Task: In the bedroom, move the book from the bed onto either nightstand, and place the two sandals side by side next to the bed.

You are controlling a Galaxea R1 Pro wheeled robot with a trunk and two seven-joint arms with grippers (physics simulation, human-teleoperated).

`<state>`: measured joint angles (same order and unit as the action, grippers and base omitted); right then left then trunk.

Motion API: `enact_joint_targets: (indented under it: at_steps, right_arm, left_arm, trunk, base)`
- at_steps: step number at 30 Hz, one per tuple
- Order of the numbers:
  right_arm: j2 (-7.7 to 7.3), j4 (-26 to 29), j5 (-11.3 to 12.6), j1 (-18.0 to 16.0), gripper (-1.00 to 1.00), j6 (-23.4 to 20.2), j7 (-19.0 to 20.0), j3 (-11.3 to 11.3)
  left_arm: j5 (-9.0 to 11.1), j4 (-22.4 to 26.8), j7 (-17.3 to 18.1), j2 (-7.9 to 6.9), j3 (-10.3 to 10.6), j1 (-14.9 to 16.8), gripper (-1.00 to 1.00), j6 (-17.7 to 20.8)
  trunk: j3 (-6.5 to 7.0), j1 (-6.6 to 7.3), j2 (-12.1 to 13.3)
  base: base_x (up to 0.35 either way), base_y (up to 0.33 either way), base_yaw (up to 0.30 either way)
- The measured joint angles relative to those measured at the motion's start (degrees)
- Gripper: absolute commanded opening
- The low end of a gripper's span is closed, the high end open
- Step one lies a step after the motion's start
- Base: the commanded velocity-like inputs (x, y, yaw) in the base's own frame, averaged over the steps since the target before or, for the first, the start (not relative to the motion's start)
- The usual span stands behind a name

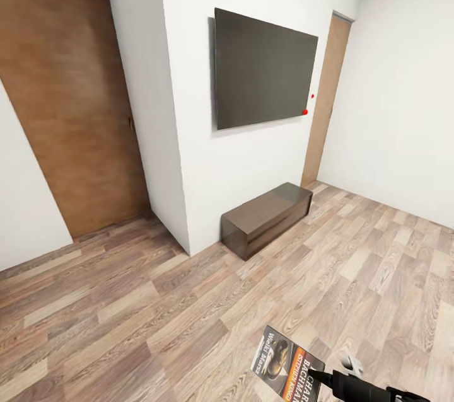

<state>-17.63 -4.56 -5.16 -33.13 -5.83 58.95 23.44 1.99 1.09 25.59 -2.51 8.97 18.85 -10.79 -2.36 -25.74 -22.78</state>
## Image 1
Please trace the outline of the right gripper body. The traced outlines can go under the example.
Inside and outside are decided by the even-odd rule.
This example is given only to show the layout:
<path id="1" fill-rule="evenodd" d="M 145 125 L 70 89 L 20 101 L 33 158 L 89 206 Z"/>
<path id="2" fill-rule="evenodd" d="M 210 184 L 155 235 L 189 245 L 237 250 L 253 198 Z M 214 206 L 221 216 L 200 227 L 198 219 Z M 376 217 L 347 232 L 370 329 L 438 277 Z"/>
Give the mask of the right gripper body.
<path id="1" fill-rule="evenodd" d="M 333 370 L 332 394 L 344 402 L 371 402 L 371 387 L 367 381 Z"/>

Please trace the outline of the hardback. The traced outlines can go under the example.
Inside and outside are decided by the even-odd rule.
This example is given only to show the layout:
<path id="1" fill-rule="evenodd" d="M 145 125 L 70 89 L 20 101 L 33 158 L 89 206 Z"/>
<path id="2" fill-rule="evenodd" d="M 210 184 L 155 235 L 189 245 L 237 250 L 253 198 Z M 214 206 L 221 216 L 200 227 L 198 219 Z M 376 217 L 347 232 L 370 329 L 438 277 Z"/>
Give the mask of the hardback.
<path id="1" fill-rule="evenodd" d="M 267 324 L 250 368 L 285 402 L 317 402 L 321 382 L 308 370 L 325 363 Z"/>

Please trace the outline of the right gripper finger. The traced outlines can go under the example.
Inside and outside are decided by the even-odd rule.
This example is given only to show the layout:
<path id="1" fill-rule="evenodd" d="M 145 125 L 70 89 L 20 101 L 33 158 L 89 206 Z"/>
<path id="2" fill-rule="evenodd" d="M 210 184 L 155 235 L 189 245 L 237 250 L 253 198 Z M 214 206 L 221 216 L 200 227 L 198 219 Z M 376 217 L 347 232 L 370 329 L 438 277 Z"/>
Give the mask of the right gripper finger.
<path id="1" fill-rule="evenodd" d="M 326 372 L 320 372 L 318 370 L 308 370 L 309 375 L 313 376 L 315 379 L 320 381 L 322 384 L 327 385 L 329 388 L 333 389 L 333 375 Z"/>

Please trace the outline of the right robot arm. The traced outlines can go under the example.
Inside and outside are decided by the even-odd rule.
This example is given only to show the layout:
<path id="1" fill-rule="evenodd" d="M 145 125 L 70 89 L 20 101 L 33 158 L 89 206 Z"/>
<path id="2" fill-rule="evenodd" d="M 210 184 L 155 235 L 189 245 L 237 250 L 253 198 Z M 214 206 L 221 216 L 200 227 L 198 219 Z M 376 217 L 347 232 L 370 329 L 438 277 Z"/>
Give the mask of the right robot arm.
<path id="1" fill-rule="evenodd" d="M 332 394 L 344 402 L 429 402 L 420 395 L 401 391 L 391 386 L 386 389 L 361 380 L 363 366 L 358 359 L 351 355 L 341 358 L 345 367 L 343 373 L 333 370 L 333 375 L 318 370 L 309 369 L 309 375 L 332 389 Z"/>

